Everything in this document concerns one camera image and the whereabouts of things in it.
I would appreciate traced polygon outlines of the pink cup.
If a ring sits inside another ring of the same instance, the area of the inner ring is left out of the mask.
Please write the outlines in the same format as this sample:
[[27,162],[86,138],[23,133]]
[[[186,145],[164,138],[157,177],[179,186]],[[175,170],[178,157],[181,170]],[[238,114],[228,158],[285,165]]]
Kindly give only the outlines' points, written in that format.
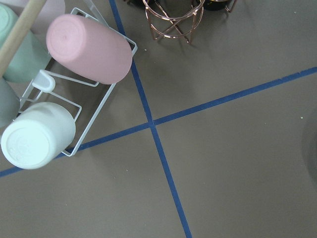
[[62,66],[102,84],[123,80],[132,65],[132,49],[123,36],[80,15],[57,17],[48,28],[46,44]]

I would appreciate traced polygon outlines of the white cup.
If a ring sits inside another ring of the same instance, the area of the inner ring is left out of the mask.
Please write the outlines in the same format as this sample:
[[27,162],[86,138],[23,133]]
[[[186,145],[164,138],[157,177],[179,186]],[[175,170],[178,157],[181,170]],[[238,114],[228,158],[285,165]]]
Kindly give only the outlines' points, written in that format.
[[4,131],[1,149],[5,158],[22,169],[48,164],[73,141],[75,120],[59,104],[40,102],[30,106]]

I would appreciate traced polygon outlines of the mint green cup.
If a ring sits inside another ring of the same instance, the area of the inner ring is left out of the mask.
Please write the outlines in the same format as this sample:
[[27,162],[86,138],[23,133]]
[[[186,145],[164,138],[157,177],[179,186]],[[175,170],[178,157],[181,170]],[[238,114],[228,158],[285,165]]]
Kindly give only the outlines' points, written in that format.
[[[3,45],[18,16],[8,6],[0,5],[0,44]],[[45,69],[51,60],[46,47],[30,31],[10,62],[3,78],[14,83],[28,82]]]

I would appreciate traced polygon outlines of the grey cup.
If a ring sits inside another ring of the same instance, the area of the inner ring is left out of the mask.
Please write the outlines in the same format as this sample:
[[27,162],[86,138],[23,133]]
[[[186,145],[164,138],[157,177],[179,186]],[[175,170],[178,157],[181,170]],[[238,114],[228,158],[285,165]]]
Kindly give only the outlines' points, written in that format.
[[18,115],[20,100],[12,87],[0,79],[0,127],[10,124]]

